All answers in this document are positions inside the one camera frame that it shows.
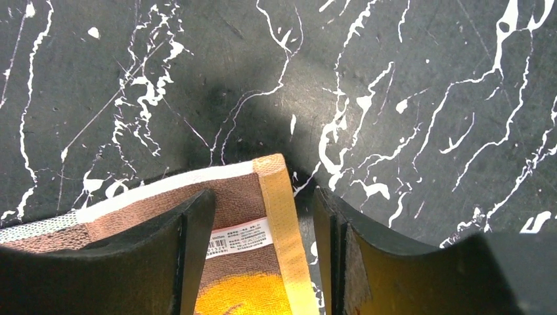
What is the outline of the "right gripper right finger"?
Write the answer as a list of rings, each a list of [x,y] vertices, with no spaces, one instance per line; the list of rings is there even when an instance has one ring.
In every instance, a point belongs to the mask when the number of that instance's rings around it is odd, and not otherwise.
[[[555,314],[556,234],[473,234],[441,249],[317,188],[327,314]]]

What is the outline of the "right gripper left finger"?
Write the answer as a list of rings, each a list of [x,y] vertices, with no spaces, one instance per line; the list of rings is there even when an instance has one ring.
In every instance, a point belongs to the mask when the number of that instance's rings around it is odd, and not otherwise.
[[[1,249],[2,314],[192,314],[215,216],[204,190],[83,249]]]

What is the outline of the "yellow bear towel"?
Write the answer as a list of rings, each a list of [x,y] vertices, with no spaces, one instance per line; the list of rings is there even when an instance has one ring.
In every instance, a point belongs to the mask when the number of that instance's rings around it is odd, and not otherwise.
[[[208,167],[115,193],[89,207],[2,229],[1,249],[79,250],[204,190],[215,216],[192,314],[318,314],[289,174],[280,154]]]

